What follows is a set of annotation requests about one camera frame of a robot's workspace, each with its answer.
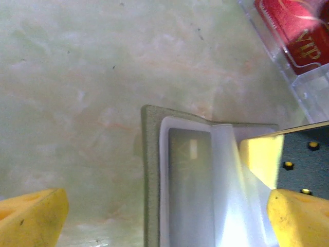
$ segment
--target red card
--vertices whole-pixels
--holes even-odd
[[[329,63],[329,3],[324,0],[255,0],[297,75]]]

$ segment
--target transparent plastic case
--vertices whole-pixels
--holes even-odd
[[[188,137],[175,146],[174,156],[184,158],[178,162],[169,158],[173,128]],[[260,126],[209,126],[174,117],[163,119],[159,137],[161,247],[279,246],[266,211],[271,189],[241,163],[237,148],[242,139],[273,131]],[[201,133],[203,140],[208,138],[209,145],[199,138],[191,148],[191,141],[197,138],[193,132]],[[211,158],[192,162],[196,150],[203,150],[197,155],[209,151]],[[184,176],[186,169],[189,177]]]
[[[305,110],[308,121],[315,123],[328,120],[329,64],[320,66],[313,63],[313,66],[318,66],[318,68],[297,75],[291,64],[295,64],[296,67],[301,69],[303,67],[296,64],[293,55],[280,38],[277,29],[271,28],[268,24],[271,23],[270,17],[266,16],[266,13],[263,17],[260,15],[261,11],[256,8],[254,0],[238,0],[238,3],[263,41],[269,57],[278,66],[278,69],[289,83],[292,93]]]

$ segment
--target screw head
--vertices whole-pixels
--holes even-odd
[[[287,171],[293,170],[294,164],[293,164],[293,162],[285,161],[285,162],[283,162],[283,168],[286,169]]]
[[[317,151],[320,149],[320,144],[317,142],[309,142],[307,147],[311,151]]]
[[[312,191],[310,191],[309,189],[301,189],[300,192],[305,195],[312,195]]]

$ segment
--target yellow screw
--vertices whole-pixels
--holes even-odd
[[[293,163],[290,162],[290,161],[286,161],[286,162],[284,163],[284,165],[287,166],[287,167],[291,167],[291,166],[293,166]]]
[[[310,195],[312,192],[309,189],[302,189],[303,194]]]
[[[316,142],[310,142],[308,145],[309,145],[311,148],[316,148],[316,147],[318,146],[318,143],[316,143]]]

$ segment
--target gray mat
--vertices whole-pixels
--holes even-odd
[[[277,130],[277,125],[228,123],[208,121],[193,114],[167,108],[145,105],[141,109],[142,142],[144,159],[144,246],[159,247],[159,131],[162,120],[167,117],[178,117],[208,125],[233,124],[246,127],[270,127]]]

